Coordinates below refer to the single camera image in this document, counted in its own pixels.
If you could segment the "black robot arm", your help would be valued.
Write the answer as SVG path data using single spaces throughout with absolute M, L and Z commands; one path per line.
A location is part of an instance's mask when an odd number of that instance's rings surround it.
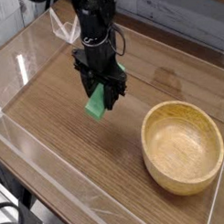
M 102 102 L 111 111 L 119 96 L 125 95 L 127 76 L 116 57 L 125 52 L 125 36 L 113 22 L 115 0 L 70 0 L 80 21 L 83 49 L 72 50 L 74 68 L 91 96 L 98 84 L 104 87 Z

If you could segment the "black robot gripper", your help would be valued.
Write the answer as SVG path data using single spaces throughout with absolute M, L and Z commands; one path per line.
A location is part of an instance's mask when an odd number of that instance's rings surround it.
M 84 49 L 72 50 L 74 68 L 80 73 L 82 85 L 88 97 L 90 97 L 99 83 L 97 76 L 111 76 L 111 66 L 117 64 L 116 38 L 109 37 L 96 47 L 85 45 Z M 104 108 L 112 110 L 114 103 L 119 99 L 120 89 L 117 84 L 104 85 Z

